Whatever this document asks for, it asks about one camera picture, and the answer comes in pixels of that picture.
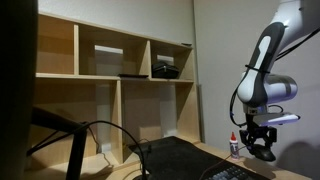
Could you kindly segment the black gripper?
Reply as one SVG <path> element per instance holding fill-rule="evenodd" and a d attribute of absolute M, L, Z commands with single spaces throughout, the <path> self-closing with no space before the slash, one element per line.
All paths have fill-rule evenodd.
<path fill-rule="evenodd" d="M 254 154 L 253 144 L 257 139 L 263 139 L 265 146 L 271 148 L 277 142 L 277 129 L 274 127 L 260 127 L 253 121 L 253 115 L 246 115 L 247 130 L 240 130 L 241 142 L 251 155 Z"/>

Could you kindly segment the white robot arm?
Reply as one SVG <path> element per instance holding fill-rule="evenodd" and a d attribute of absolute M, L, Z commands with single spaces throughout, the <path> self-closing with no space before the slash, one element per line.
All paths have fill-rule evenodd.
<path fill-rule="evenodd" d="M 290 100 L 297 94 L 296 82 L 271 72 L 274 62 L 295 49 L 301 37 L 309 38 L 320 29 L 320 0 L 280 0 L 280 5 L 259 37 L 246 71 L 237 87 L 243 103 L 247 128 L 241 141 L 250 154 L 273 161 L 271 146 L 277 141 L 276 127 L 296 122 L 299 116 L 288 112 L 270 113 L 272 103 Z"/>

